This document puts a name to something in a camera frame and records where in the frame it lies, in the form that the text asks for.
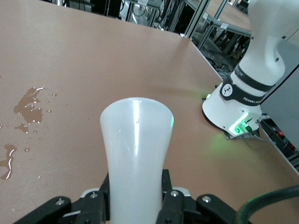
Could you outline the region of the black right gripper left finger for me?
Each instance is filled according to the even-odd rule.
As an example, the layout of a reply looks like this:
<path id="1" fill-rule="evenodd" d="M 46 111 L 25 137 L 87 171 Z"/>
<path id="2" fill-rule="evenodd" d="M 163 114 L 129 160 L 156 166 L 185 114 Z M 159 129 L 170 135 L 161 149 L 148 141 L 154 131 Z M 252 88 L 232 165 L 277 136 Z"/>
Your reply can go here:
<path id="1" fill-rule="evenodd" d="M 88 189 L 72 202 L 56 196 L 16 221 L 17 224 L 104 224 L 110 219 L 109 175 L 99 188 Z"/>

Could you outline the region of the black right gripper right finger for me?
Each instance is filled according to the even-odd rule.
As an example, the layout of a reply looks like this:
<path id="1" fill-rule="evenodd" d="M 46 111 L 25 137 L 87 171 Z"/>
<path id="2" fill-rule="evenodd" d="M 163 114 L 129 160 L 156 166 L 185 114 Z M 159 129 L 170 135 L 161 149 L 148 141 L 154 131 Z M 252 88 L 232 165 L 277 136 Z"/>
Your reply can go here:
<path id="1" fill-rule="evenodd" d="M 162 207 L 157 224 L 234 224 L 236 210 L 213 194 L 193 199 L 188 189 L 171 183 L 169 170 L 162 171 Z"/>

